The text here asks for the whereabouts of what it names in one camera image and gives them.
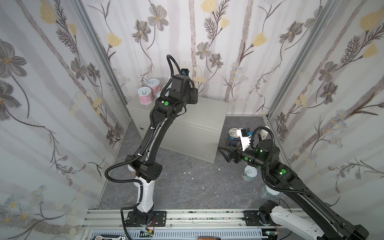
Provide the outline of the light blue can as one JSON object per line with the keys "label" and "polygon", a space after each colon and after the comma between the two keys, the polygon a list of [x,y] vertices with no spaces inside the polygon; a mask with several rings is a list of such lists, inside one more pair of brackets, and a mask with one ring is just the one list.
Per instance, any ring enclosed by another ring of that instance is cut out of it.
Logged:
{"label": "light blue can", "polygon": [[243,170],[242,177],[245,181],[251,182],[258,175],[258,170],[252,166],[246,166]]}

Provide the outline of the pink can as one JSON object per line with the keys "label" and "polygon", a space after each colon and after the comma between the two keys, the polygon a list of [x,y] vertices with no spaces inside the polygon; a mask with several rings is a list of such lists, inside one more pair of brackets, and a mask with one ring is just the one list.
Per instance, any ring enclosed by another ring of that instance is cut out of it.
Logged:
{"label": "pink can", "polygon": [[147,86],[152,90],[152,94],[155,96],[157,93],[161,92],[161,82],[158,79],[149,79],[147,80]]}
{"label": "pink can", "polygon": [[153,102],[152,89],[149,87],[141,87],[138,89],[138,96],[142,105],[149,105]]}

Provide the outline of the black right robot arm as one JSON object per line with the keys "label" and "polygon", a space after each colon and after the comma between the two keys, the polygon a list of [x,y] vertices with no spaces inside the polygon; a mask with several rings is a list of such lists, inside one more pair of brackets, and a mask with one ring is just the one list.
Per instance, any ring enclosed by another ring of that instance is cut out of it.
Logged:
{"label": "black right robot arm", "polygon": [[353,225],[333,211],[317,197],[287,165],[280,162],[280,149],[275,136],[267,127],[238,130],[241,144],[237,147],[219,147],[227,162],[247,162],[258,168],[266,186],[284,193],[310,218],[306,221],[273,201],[259,207],[258,220],[263,225],[276,224],[289,229],[306,240],[366,240],[369,232],[362,225]]}

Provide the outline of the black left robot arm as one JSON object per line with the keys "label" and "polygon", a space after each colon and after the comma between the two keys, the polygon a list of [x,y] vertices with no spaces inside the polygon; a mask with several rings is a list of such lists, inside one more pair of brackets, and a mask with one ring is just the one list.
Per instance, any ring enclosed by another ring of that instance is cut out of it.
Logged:
{"label": "black left robot arm", "polygon": [[[189,77],[189,71],[181,69],[171,55],[167,55],[167,62],[171,71],[170,79],[150,111],[150,125],[142,143],[132,156],[128,155],[124,162],[105,171],[105,177],[110,182],[138,184],[137,203],[132,207],[121,208],[121,212],[133,210],[135,222],[142,226],[154,222],[154,186],[163,170],[162,165],[156,163],[156,155],[162,140],[174,120],[186,113],[187,105],[198,102],[198,90]],[[134,179],[118,180],[110,176],[112,170],[126,165],[134,170]]]}

